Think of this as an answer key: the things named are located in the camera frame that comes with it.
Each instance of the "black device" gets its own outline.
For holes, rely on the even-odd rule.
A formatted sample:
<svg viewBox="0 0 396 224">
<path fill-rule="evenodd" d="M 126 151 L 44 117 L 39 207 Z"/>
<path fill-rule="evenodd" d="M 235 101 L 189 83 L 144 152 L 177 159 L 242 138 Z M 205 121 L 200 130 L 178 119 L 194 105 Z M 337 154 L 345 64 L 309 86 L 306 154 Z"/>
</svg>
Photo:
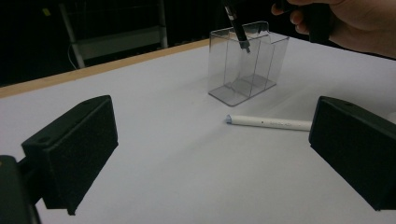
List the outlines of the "black device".
<svg viewBox="0 0 396 224">
<path fill-rule="evenodd" d="M 40 223 L 41 198 L 74 215 L 117 146 L 111 97 L 76 105 L 22 143 L 24 159 L 0 156 L 0 223 Z"/>
<path fill-rule="evenodd" d="M 396 209 L 396 124 L 321 96 L 309 142 L 374 210 Z"/>
<path fill-rule="evenodd" d="M 297 6 L 287 0 L 276 0 L 276 7 L 285 12 L 294 10 Z M 309 27 L 309 41 L 311 43 L 324 43 L 330 36 L 330 7 L 328 4 L 314 3 L 303 7 L 305 20 Z"/>
</svg>

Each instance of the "dark background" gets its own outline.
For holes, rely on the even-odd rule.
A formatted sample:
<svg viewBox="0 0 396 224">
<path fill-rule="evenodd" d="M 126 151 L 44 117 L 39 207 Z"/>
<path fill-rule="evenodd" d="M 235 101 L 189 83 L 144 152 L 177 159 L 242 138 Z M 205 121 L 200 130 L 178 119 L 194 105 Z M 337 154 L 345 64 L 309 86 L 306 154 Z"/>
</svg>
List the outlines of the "dark background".
<svg viewBox="0 0 396 224">
<path fill-rule="evenodd" d="M 157 0 L 8 1 L 0 3 L 0 86 L 74 70 L 58 4 L 64 3 L 77 39 L 112 35 L 159 24 Z M 268 21 L 270 31 L 297 35 L 289 15 L 271 14 L 273 1 L 246 0 L 236 6 L 242 23 Z M 230 27 L 220 0 L 164 0 L 169 47 L 208 38 L 210 31 Z M 45 15 L 46 8 L 50 15 Z M 105 63 L 158 49 L 126 50 L 85 62 Z"/>
</svg>

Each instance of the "marker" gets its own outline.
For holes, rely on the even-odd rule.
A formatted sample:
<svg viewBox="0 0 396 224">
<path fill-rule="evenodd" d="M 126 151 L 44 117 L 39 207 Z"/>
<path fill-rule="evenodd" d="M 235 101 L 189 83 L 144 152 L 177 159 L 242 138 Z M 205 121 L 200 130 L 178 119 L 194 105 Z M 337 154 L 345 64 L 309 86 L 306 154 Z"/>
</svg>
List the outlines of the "marker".
<svg viewBox="0 0 396 224">
<path fill-rule="evenodd" d="M 263 128 L 289 129 L 297 131 L 311 130 L 312 122 L 293 119 L 266 119 L 248 116 L 227 115 L 225 121 L 229 124 L 247 125 Z"/>
<path fill-rule="evenodd" d="M 250 53 L 249 49 L 249 42 L 248 42 L 248 37 L 245 34 L 244 27 L 242 26 L 242 23 L 239 21 L 238 17 L 236 16 L 236 10 L 234 8 L 234 5 L 238 1 L 232 1 L 232 0 L 223 0 L 222 3 L 225 6 L 225 10 L 227 12 L 228 18 L 230 19 L 231 25 L 233 26 L 233 30 L 235 31 L 236 37 L 238 38 L 239 45 L 241 46 L 241 49 L 245 49 L 247 53 Z"/>
</svg>

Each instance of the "white table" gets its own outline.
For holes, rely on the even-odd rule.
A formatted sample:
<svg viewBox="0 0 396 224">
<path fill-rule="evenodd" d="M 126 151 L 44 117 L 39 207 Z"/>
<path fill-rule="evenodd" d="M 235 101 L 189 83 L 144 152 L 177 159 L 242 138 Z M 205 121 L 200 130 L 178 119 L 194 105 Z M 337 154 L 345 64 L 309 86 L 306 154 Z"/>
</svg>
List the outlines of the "white table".
<svg viewBox="0 0 396 224">
<path fill-rule="evenodd" d="M 292 38 L 277 86 L 228 107 L 207 94 L 207 60 L 205 46 L 0 99 L 1 154 L 17 160 L 21 142 L 74 105 L 113 99 L 120 145 L 75 217 L 40 201 L 42 222 L 395 223 L 396 211 L 376 212 L 307 132 L 224 119 L 311 120 L 320 95 L 385 117 L 396 111 L 396 62 Z"/>
</svg>

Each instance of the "acrylic container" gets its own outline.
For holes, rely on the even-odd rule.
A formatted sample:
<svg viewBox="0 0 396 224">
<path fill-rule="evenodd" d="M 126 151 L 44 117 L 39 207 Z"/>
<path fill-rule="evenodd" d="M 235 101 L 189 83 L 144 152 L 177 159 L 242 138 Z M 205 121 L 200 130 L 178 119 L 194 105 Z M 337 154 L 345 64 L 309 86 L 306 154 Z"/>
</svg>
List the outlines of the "acrylic container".
<svg viewBox="0 0 396 224">
<path fill-rule="evenodd" d="M 275 86 L 289 42 L 265 21 L 243 27 L 247 41 L 238 41 L 233 28 L 210 33 L 208 92 L 230 106 Z"/>
</svg>

